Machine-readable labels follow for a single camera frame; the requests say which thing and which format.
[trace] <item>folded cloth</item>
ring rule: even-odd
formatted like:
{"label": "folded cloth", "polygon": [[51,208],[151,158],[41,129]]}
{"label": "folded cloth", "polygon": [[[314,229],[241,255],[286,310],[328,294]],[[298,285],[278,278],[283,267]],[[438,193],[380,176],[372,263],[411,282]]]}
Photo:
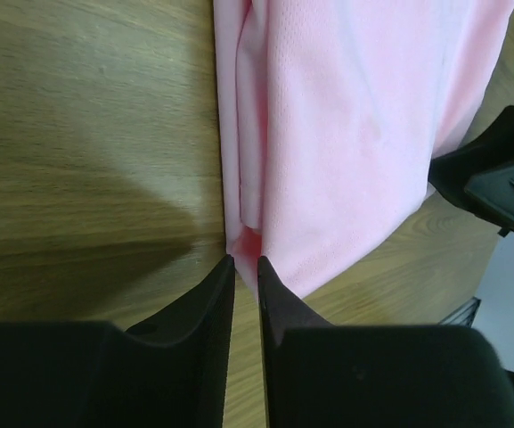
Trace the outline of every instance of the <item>folded cloth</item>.
{"label": "folded cloth", "polygon": [[419,208],[482,102],[514,0],[214,0],[227,250],[298,296]]}

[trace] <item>cloth fold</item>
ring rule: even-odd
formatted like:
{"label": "cloth fold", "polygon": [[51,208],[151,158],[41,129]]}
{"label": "cloth fold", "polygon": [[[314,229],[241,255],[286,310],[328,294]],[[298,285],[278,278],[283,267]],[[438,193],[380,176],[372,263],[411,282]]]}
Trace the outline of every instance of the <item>cloth fold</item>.
{"label": "cloth fold", "polygon": [[514,0],[214,0],[227,250],[304,297],[382,243],[482,102]]}

